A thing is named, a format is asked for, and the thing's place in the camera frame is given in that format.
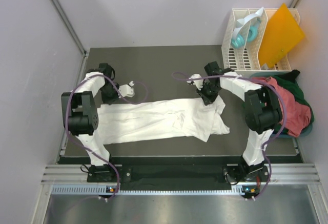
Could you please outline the white printed t shirt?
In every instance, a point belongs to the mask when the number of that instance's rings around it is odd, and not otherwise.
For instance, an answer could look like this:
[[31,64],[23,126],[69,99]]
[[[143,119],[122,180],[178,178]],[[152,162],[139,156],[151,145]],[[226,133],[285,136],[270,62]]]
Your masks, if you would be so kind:
[[172,137],[195,137],[207,142],[212,134],[230,132],[221,118],[225,106],[221,97],[209,105],[201,98],[101,105],[97,131],[105,145]]

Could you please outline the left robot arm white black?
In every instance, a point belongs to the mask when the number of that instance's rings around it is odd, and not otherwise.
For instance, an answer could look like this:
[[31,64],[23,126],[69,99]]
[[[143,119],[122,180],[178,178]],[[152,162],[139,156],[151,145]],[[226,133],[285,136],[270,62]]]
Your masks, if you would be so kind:
[[111,105],[119,99],[116,89],[119,84],[114,82],[115,70],[107,63],[99,64],[96,69],[90,69],[83,83],[72,94],[64,92],[61,95],[61,108],[64,126],[68,126],[70,137],[75,137],[87,151],[91,165],[82,165],[81,169],[88,174],[88,182],[115,182],[116,169],[108,164],[110,153],[100,141],[97,131],[99,118],[94,97],[101,93],[101,100]]

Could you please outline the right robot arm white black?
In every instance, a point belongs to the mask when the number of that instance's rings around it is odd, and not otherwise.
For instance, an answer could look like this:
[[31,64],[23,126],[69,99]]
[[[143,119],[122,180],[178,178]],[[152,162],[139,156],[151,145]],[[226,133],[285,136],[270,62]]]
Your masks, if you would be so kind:
[[213,104],[218,92],[227,90],[244,104],[244,120],[249,128],[248,141],[237,168],[226,169],[224,176],[232,185],[250,181],[263,169],[265,151],[274,128],[283,119],[279,94],[263,81],[242,77],[231,68],[222,69],[217,62],[208,63],[199,74],[190,77],[205,105]]

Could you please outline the white plastic file organizer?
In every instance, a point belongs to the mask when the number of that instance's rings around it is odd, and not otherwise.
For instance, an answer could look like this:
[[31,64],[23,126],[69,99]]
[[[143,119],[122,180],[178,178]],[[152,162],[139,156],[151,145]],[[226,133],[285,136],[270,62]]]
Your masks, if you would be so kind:
[[254,13],[257,10],[257,8],[233,8],[231,10],[227,29],[221,46],[223,61],[223,63],[221,64],[222,67],[231,68],[235,71],[291,71],[291,66],[289,64],[287,56],[277,62],[274,67],[270,69],[262,69],[258,60],[258,52],[262,43],[267,22],[269,18],[277,11],[276,8],[264,9],[264,13],[262,15],[262,23],[259,27],[258,36],[254,41],[246,43],[245,46],[238,49],[235,49],[231,46],[231,37],[237,19],[244,18],[246,15]]

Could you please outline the teal white headphones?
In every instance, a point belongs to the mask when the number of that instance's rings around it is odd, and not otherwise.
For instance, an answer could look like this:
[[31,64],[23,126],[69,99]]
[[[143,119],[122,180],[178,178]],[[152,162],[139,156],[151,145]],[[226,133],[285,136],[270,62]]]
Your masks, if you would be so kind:
[[231,46],[235,49],[241,48],[254,41],[259,32],[259,27],[262,23],[262,15],[264,7],[261,7],[254,13],[246,15],[244,18],[239,18],[235,22],[234,30],[231,37]]

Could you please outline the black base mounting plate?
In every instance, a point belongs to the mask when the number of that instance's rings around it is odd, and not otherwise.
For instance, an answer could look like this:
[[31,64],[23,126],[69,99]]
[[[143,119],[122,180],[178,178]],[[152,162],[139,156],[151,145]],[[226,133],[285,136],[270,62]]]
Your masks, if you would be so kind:
[[148,179],[210,179],[235,184],[249,178],[267,179],[264,163],[248,166],[237,157],[111,157],[122,182]]

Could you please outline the orange plastic folder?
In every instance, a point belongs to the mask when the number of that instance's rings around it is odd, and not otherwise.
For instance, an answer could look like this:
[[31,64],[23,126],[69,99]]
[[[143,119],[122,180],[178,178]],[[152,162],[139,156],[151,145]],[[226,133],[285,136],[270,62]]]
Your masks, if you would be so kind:
[[305,38],[293,14],[285,3],[269,18],[261,46],[258,60],[262,69],[273,68],[298,43]]

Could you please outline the aluminium frame rail front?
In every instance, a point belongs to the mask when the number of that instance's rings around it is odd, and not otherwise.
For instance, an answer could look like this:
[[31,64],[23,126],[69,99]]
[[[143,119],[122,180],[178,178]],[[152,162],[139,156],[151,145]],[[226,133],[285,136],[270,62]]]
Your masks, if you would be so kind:
[[[313,164],[271,164],[271,184],[307,185],[318,184],[320,178]],[[222,166],[219,165],[136,165],[119,166],[123,182],[140,179],[213,179],[224,182]],[[79,165],[48,165],[41,182],[43,184],[82,184],[87,173]]]

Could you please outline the aluminium corner post left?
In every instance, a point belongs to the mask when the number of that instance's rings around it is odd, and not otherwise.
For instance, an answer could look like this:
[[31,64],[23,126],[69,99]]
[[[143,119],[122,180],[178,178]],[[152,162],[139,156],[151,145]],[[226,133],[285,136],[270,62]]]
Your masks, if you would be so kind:
[[64,27],[67,29],[68,33],[70,34],[71,38],[73,39],[76,47],[78,48],[79,52],[85,56],[87,54],[87,50],[83,46],[81,40],[79,39],[76,31],[74,30],[66,12],[64,11],[61,3],[59,0],[50,0],[51,4],[53,5],[56,13],[58,14],[60,20],[64,24]]

